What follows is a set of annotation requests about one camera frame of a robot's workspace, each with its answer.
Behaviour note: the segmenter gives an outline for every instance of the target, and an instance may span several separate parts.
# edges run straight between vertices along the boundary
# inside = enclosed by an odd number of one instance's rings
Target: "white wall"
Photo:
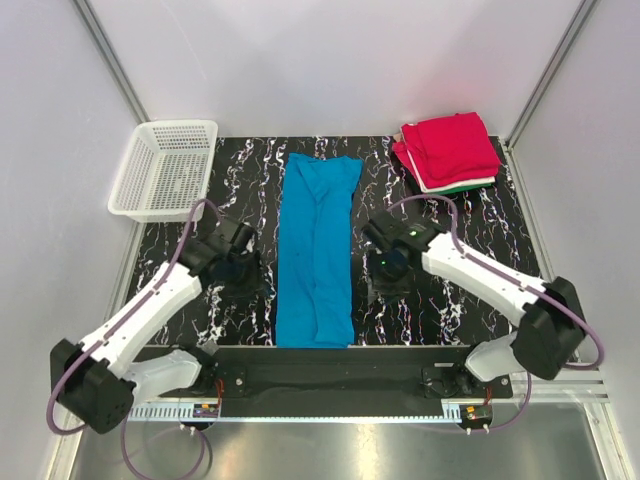
[[[579,0],[92,0],[154,119],[375,135],[477,110],[510,133]]]
[[[68,0],[0,2],[0,471],[48,460],[49,351],[99,325],[129,221],[107,212],[135,127]]]
[[[516,145],[556,275],[607,347],[602,367],[640,472],[640,3],[600,2]]]

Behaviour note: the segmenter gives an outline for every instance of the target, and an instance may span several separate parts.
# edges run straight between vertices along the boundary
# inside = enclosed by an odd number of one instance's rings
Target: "stack of folded clothes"
[[[477,113],[403,125],[393,151],[424,193],[448,194],[493,184],[500,159]]]

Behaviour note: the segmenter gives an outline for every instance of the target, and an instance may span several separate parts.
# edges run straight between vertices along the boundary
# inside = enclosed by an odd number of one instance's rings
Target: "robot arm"
[[[178,263],[164,263],[153,279],[113,318],[78,344],[62,340],[51,351],[52,389],[83,353],[96,345],[64,385],[57,400],[98,433],[118,425],[134,404],[179,388],[210,381],[201,375],[206,354],[176,350],[135,363],[148,341],[169,319],[209,285],[224,283],[231,293],[260,284],[259,253],[243,253],[254,230],[225,218],[212,234],[185,244]],[[142,299],[148,297],[140,306]],[[137,307],[135,314],[131,310]],[[117,332],[105,334],[125,316]]]
[[[553,380],[585,337],[585,332],[566,315],[525,290],[527,286],[534,287],[582,317],[575,288],[563,278],[546,283],[461,243],[463,255],[451,233],[433,222],[407,225],[385,211],[374,216],[363,231],[381,252],[371,253],[368,258],[370,271],[377,277],[374,285],[393,285],[401,282],[409,269],[422,269],[465,288],[518,328],[471,350],[463,369],[476,381],[488,382],[521,371]],[[490,272],[467,254],[519,280],[519,285]]]

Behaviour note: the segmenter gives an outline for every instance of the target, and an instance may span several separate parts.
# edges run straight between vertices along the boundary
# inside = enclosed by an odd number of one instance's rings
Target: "perforated basket bottom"
[[[207,157],[207,153],[161,154],[145,208],[191,208],[204,181]]]

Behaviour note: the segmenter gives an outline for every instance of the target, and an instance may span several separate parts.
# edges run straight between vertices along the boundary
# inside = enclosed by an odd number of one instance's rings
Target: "folded clothing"
[[[464,187],[464,182],[480,186],[498,173],[500,159],[477,113],[403,125],[402,136],[393,151],[423,191],[449,190],[456,183]]]
[[[345,348],[351,321],[351,205],[362,160],[289,155],[278,240],[276,345]]]

